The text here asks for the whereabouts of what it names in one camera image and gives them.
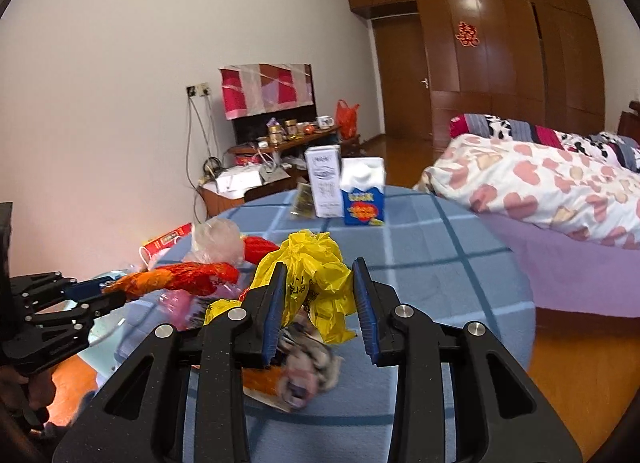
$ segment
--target red plastic bag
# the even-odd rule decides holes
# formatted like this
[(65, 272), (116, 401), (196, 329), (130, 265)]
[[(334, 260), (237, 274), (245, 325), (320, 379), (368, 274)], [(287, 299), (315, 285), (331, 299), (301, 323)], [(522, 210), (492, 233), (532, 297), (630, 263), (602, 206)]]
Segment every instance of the red plastic bag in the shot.
[(345, 139), (354, 138), (358, 126), (358, 108), (360, 104), (349, 107), (344, 100), (338, 100), (335, 108), (335, 123), (340, 125), (340, 137)]
[(267, 253), (275, 252), (280, 247), (262, 237), (246, 236), (244, 238), (244, 259), (252, 265), (259, 265)]

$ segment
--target wooden wardrobe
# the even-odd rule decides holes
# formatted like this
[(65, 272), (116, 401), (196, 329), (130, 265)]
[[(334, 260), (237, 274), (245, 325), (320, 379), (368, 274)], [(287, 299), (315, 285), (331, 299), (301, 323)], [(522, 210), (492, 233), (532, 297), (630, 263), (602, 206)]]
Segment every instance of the wooden wardrobe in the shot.
[[(604, 129), (602, 58), (587, 0), (349, 2), (365, 18), (420, 14), (436, 150), (449, 143), (449, 120), (460, 112), (578, 134)], [(460, 23), (477, 41), (463, 45)]]

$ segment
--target orange plastic bag on desk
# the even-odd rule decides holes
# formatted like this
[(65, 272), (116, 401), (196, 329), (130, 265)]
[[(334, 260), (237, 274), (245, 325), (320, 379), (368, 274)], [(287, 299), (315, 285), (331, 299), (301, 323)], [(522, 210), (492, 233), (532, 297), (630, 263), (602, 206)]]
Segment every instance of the orange plastic bag on desk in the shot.
[(351, 139), (356, 135), (359, 108), (360, 104), (349, 107), (349, 104), (344, 100), (338, 100), (338, 106), (335, 108), (335, 123), (340, 125), (342, 140)]

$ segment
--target white box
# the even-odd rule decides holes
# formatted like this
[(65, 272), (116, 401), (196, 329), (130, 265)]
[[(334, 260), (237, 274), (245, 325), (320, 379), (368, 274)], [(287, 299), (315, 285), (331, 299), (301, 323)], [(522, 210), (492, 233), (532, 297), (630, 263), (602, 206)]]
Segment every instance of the white box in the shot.
[(260, 165), (252, 164), (228, 168), (218, 176), (216, 182), (220, 194), (259, 187), (262, 185)]
[(340, 192), (340, 145), (309, 147), (305, 158), (316, 216), (341, 218), (344, 208)]

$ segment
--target mug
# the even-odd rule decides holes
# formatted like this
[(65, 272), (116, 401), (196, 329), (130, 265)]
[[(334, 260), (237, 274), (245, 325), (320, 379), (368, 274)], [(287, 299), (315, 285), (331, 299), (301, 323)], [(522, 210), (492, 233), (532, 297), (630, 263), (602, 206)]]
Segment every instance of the mug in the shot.
[(335, 125), (334, 117), (332, 116), (318, 116), (318, 127), (319, 128), (330, 128)]

